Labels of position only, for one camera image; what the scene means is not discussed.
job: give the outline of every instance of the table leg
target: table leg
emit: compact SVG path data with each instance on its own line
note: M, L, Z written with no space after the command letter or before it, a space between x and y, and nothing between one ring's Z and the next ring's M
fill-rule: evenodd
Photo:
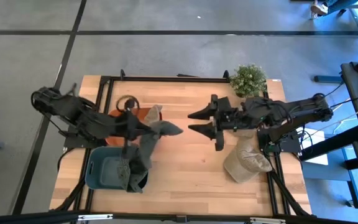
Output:
M338 83L340 84L343 80L341 77L329 76L329 75L316 75L314 77L315 82L320 83Z
M353 142L358 141L358 126L351 128L347 131L344 131L341 134L337 134L334 137L326 139L322 142L319 142L315 145L307 147L303 151L302 156L300 156L301 161L312 159L314 157L321 156L330 151L339 149L341 147L352 144Z
M352 175L351 179L351 181L347 181L347 186L349 187L349 191L351 192L352 206L358 209L358 191Z
M345 165L348 170L358 169L358 159L349 159L348 161L345 161Z

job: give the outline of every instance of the gray cloth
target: gray cloth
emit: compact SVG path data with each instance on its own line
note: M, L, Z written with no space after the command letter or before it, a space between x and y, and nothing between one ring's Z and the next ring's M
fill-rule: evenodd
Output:
M183 132L168 121L156 121L150 124L155 133L145 134L140 138L140 146L132 144L127 147L126 158L121 158L117 167L121 187L127 192L142 193L139 183L148 174L152 167L151 155L161 136L174 136Z
M140 139L140 158L144 166L149 169L152 167L151 155L161 136L174 136L183 132L174 124L168 121L156 121L150 124L155 134L145 134Z

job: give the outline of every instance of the beige hat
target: beige hat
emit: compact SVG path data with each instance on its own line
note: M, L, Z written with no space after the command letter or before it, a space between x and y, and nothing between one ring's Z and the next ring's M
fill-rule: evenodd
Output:
M224 168L238 183L243 183L260 172L269 172L272 166L269 161L254 149L247 141L239 140L236 147L223 162Z

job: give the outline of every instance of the desk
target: desk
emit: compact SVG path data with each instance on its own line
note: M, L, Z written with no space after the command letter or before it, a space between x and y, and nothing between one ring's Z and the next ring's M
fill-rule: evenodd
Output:
M351 64L344 63L341 65L342 78L345 81L347 90L351 96L351 99L358 97L358 72L355 71ZM358 100L352 101L354 109L358 111ZM301 156L301 160L308 160L316 156L326 154L335 149L352 144L358 141L358 126L344 131L341 134L337 134L332 138L319 142L313 146L313 152L307 155Z
M100 80L100 76L84 76L79 95L95 102ZM267 89L272 99L285 100L280 80L267 80ZM216 152L213 141L187 128L189 124L205 123L188 119L187 115L204 108L211 94L228 96L232 106L239 105L241 99L235 96L228 83L114 81L111 104L105 110L103 102L107 91L103 91L101 111L112 110L122 95L134 95L140 106L162 105L163 119L181 127L184 132L162 138L158 143L144 193L95 190L92 212L272 215L266 174L237 184L223 168L223 160L236 145L237 136L226 131L225 148ZM84 153L85 149L74 149L62 159L50 208L58 207L78 183ZM299 161L291 154L282 153L281 162L287 188L303 209L311 213ZM277 186L275 192L278 210L283 213ZM85 187L80 203L82 209L87 193Z
M349 63L344 63L341 65L342 69L342 78L347 86L351 99L358 97L358 72L353 69L353 66ZM358 100L352 101L354 109L358 111ZM358 208L358 193L356 185L353 181L352 173L349 172L352 168L350 166L345 166L345 164L354 164L357 163L357 159L347 160L346 153L342 149L344 146L350 145L353 142L358 141L358 126L351 128L347 131L344 131L341 134L337 134L325 141L319 142L311 147L305 149L305 151L310 151L311 153L305 154L300 157L301 161L305 161L316 156L323 154L328 154L328 158L332 157L329 161L329 166L322 166L316 164L305 164L309 168L314 170L319 170L318 173L315 173L314 176L306 178L319 178L319 179L329 179L329 180L343 180L347 181L349 190L352 195L352 201L355 208Z

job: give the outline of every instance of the gray floor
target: gray floor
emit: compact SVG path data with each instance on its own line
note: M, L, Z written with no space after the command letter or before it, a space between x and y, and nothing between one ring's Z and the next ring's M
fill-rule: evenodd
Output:
M79 0L0 0L0 29L71 29L79 5ZM273 0L88 0L80 29L357 30L349 12L310 21L308 6L305 2ZM30 105L30 94L41 86L53 85L67 40L64 35L0 36L0 141L6 143L0 150L0 215L10 212L41 117ZM337 75L341 63L357 60L358 38L354 37L77 36L62 91L73 82L81 83L83 75L118 75L122 68L128 75L221 77L224 70L233 73L239 64L255 63L269 78L282 79L287 100L292 101L331 91L335 85L317 84L311 77ZM348 97L343 86L328 101L333 104ZM344 105L330 122L353 112L350 104ZM337 131L352 125L346 123ZM63 138L50 126L24 212L48 209L62 146ZM350 199L345 182L306 183L315 215L358 221L358 210L341 203Z

